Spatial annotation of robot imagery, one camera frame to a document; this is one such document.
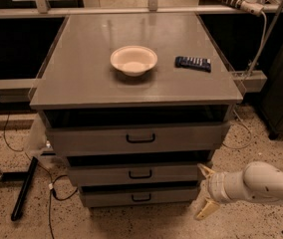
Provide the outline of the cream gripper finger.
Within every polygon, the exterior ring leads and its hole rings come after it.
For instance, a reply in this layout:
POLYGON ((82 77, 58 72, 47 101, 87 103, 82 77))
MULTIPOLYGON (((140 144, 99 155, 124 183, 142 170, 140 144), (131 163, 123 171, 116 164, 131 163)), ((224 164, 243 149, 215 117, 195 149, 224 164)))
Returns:
POLYGON ((207 218, 209 215, 213 214, 220 208, 220 204, 213 199, 206 197, 200 208, 195 214, 195 219, 200 221, 207 218))
POLYGON ((211 168, 205 166, 205 165, 202 164, 202 163, 199 163, 197 166, 198 166, 200 172, 202 173, 202 175, 203 175, 205 178, 210 178, 210 177, 215 173, 214 170, 212 170, 211 168))

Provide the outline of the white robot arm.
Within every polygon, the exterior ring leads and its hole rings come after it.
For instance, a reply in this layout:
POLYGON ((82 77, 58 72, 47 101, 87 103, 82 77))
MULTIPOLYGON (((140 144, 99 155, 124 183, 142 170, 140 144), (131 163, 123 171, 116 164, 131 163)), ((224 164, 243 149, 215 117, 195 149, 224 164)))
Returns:
POLYGON ((271 164, 254 161, 237 172, 216 172, 201 163, 198 168, 205 177, 209 195, 200 203, 195 214, 197 220, 205 219, 221 204, 236 201, 273 204, 283 201, 283 171, 271 164))

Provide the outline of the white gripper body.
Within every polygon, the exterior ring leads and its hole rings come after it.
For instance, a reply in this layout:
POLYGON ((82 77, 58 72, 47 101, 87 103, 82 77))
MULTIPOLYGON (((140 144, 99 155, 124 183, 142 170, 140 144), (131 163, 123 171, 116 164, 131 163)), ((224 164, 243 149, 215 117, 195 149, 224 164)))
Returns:
POLYGON ((215 172, 207 178, 207 190, 211 198, 219 203, 228 203, 230 197, 225 190, 225 172, 215 172))

